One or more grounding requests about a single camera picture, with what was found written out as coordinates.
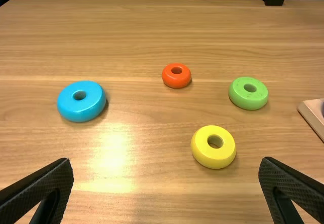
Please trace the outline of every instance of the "table surface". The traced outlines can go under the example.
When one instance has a ring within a ring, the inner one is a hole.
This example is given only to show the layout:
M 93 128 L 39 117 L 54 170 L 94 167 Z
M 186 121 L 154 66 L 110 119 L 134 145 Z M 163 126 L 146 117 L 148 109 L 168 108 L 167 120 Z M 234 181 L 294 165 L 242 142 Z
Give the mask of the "table surface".
M 11 0 L 0 17 L 0 189 L 70 158 L 62 223 L 273 223 L 265 156 L 324 182 L 324 144 L 296 110 L 323 97 L 324 1 Z M 187 88 L 163 84 L 172 62 L 190 67 Z M 266 84 L 264 108 L 231 103 L 241 76 Z M 72 123 L 56 99 L 80 80 L 100 83 L 109 107 Z M 221 170 L 191 155 L 210 124 L 236 142 Z

